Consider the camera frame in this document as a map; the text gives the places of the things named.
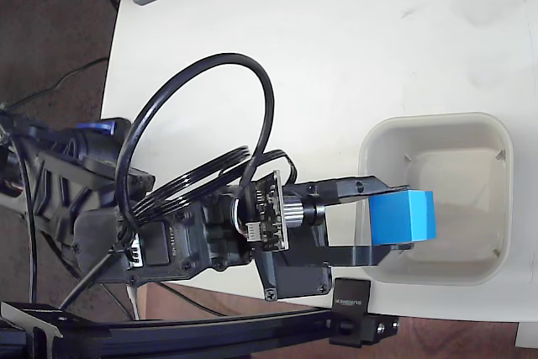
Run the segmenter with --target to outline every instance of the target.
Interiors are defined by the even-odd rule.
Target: white table
[[[122,0],[103,116],[133,119],[185,66],[214,53],[244,53],[275,87],[268,150],[287,151],[298,180],[310,181],[356,175],[363,138],[386,118],[493,114],[514,142],[514,228],[503,269],[476,287],[375,282],[370,310],[538,321],[537,41],[538,0],[160,0],[144,7]],[[246,69],[204,73],[163,108],[134,166],[159,185],[238,145],[253,148],[262,112],[259,83]],[[331,209],[331,244],[353,242],[355,214],[353,206]],[[366,276],[361,268],[334,274]],[[254,265],[207,270],[185,283],[262,292]],[[331,296],[293,301],[330,306]]]

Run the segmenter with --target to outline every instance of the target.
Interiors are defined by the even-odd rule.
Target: white plastic bin
[[[502,266],[510,241],[513,147],[498,119],[481,113],[388,119],[365,138],[359,172],[434,193],[436,239],[365,268],[372,278],[471,286]],[[356,242],[370,242],[367,202],[359,203]]]

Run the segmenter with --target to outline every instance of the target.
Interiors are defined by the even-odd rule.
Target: black cord
[[[30,285],[29,285],[29,301],[33,304],[37,302],[37,240],[35,235],[35,220],[34,220],[34,205],[32,204],[32,190],[30,189],[30,180],[28,176],[28,167],[26,166],[25,153],[22,145],[18,142],[16,135],[7,132],[6,128],[0,124],[0,130],[6,136],[13,150],[17,155],[18,168],[21,173],[23,182],[24,199],[26,202],[26,224],[28,227],[29,237],[29,256],[30,256]]]
[[[25,105],[26,103],[34,101],[36,98],[42,97],[45,94],[48,94],[49,92],[54,92],[55,90],[58,90],[58,88],[60,88],[61,84],[66,79],[68,79],[69,77],[71,77],[73,75],[76,75],[77,73],[80,73],[81,71],[85,71],[86,69],[89,69],[92,66],[98,65],[99,63],[103,63],[103,62],[106,62],[106,61],[108,61],[107,57],[99,58],[99,59],[96,59],[95,61],[91,61],[91,62],[87,63],[86,65],[78,67],[77,69],[69,71],[64,76],[62,76],[60,78],[60,80],[55,83],[54,86],[48,87],[48,88],[46,88],[44,90],[40,90],[38,92],[35,92],[34,94],[30,94],[28,97],[22,98],[21,100],[18,100],[17,102],[11,104],[6,109],[7,109],[7,111],[11,111],[11,110],[14,110],[16,108],[20,108],[23,105]]]
[[[290,159],[290,157],[283,150],[272,150],[268,151],[267,153],[264,153],[261,157],[259,166],[266,164],[269,161],[274,161],[280,158],[285,158],[290,166],[289,178],[287,179],[286,184],[294,184],[297,180],[298,175],[297,168],[293,164],[292,159]],[[152,221],[162,218],[167,214],[173,213],[179,209],[183,209],[187,207],[190,203],[201,198],[203,195],[208,193],[214,193],[216,190],[225,187],[227,184],[241,177],[241,175],[245,171],[246,165],[247,162],[244,162],[238,166],[231,168],[227,172],[221,172],[220,175],[214,180],[207,182],[206,184],[194,189],[189,193],[181,195],[179,198],[172,200],[163,199],[161,201],[156,200],[154,201],[153,205],[145,207],[141,210],[139,210],[139,205],[136,204],[134,209],[136,212],[136,219],[139,221],[139,225],[150,223]]]
[[[153,119],[157,111],[164,105],[164,103],[185,83],[192,80],[194,77],[203,73],[209,69],[212,69],[216,66],[221,65],[240,65],[249,68],[253,71],[258,79],[261,82],[261,87],[264,92],[265,97],[265,114],[263,118],[263,124],[261,126],[261,133],[252,154],[251,159],[245,167],[242,177],[240,179],[239,186],[237,188],[235,199],[239,199],[243,192],[245,191],[246,186],[251,181],[254,176],[254,172],[257,166],[260,164],[260,160],[263,156],[263,151],[266,148],[267,141],[269,140],[269,135],[271,134],[272,121],[275,108],[274,94],[272,91],[271,80],[269,76],[253,59],[245,55],[240,54],[218,54],[212,55],[207,58],[204,58],[198,62],[193,63],[189,67],[183,69],[172,77],[168,82],[166,82],[161,89],[151,98],[151,100],[144,106],[142,111],[136,117],[136,120],[133,122],[125,141],[122,145],[121,151],[119,152],[118,163],[116,166],[116,199],[118,201],[119,212],[123,218],[124,222],[124,237],[122,238],[122,244],[124,246],[130,245],[136,235],[139,222],[136,218],[133,207],[130,204],[129,198],[129,166],[133,154],[135,153],[135,148],[138,145],[140,137],[144,133],[146,127]],[[210,187],[204,188],[201,186],[197,190],[191,192],[191,197],[201,198],[206,195],[203,191],[207,192]]]
[[[140,213],[150,209],[156,203],[181,192],[184,188],[190,187],[218,171],[225,170],[241,163],[248,156],[249,151],[246,146],[238,147],[237,149],[233,149],[232,151],[229,151],[228,153],[225,153],[157,188],[155,191],[142,198],[134,206],[134,212],[137,219],[139,218]]]
[[[43,238],[49,245],[50,249],[60,261],[61,265],[68,271],[72,277],[74,277],[77,281],[81,280],[80,273],[76,270],[76,268],[71,265],[67,260],[64,258],[64,256],[61,254],[60,248],[58,248],[58,245],[54,242],[52,237],[50,235],[47,235],[46,233],[41,232],[41,235],[43,235]],[[103,291],[118,305],[118,307],[121,309],[121,311],[124,312],[125,317],[127,317],[131,321],[135,321],[135,317],[129,312],[129,310],[124,306],[123,303],[119,301],[119,299],[116,297],[116,295],[108,288],[107,285],[103,285],[102,283],[99,283],[99,286],[103,289]]]
[[[210,314],[213,314],[213,315],[216,315],[217,317],[226,317],[226,314],[222,314],[220,313],[219,311],[217,310],[213,310],[213,309],[210,309],[209,307],[206,307],[204,306],[203,304],[200,304],[198,302],[195,302],[194,300],[192,300],[191,298],[188,298],[187,296],[185,296],[183,293],[181,293],[179,290],[176,290],[174,288],[171,288],[170,286],[166,285],[165,283],[163,282],[156,282],[157,285],[159,285],[161,288],[164,288],[166,289],[168,292],[170,293],[174,293],[176,296],[178,296],[179,298],[182,298],[183,300],[185,300],[187,303],[189,304],[192,304],[193,306],[195,307],[198,307],[199,309],[205,311],[206,313],[210,313]]]
[[[104,256],[101,261],[93,267],[90,272],[86,274],[86,276],[75,286],[73,290],[67,295],[67,297],[64,299],[63,302],[61,302],[58,309],[65,310],[67,309],[75,300],[80,296],[82,292],[84,292],[87,288],[89,288],[96,277],[99,276],[99,274],[106,269],[109,265],[113,263],[113,260],[118,257],[118,253],[112,251],[109,252],[106,256]]]

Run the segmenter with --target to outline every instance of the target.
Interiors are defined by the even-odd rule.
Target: black bracket
[[[368,313],[369,300],[370,281],[335,279],[329,343],[360,348],[398,333],[399,318]]]
[[[28,336],[29,357],[99,357],[110,330],[48,304],[5,303],[2,317]]]
[[[327,294],[332,289],[331,267],[375,266],[393,251],[412,249],[413,244],[331,246],[325,219],[327,206],[406,189],[389,187],[374,176],[285,185],[284,197],[300,199],[303,217],[300,225],[287,227],[288,249],[254,250],[266,301]]]

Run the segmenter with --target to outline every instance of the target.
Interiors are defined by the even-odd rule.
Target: blue component
[[[84,124],[78,124],[78,129],[95,129],[100,132],[104,132],[107,135],[114,135],[116,130],[115,121],[101,121],[101,122],[86,122]]]
[[[404,244],[435,238],[434,194],[400,191],[368,199],[372,244]]]

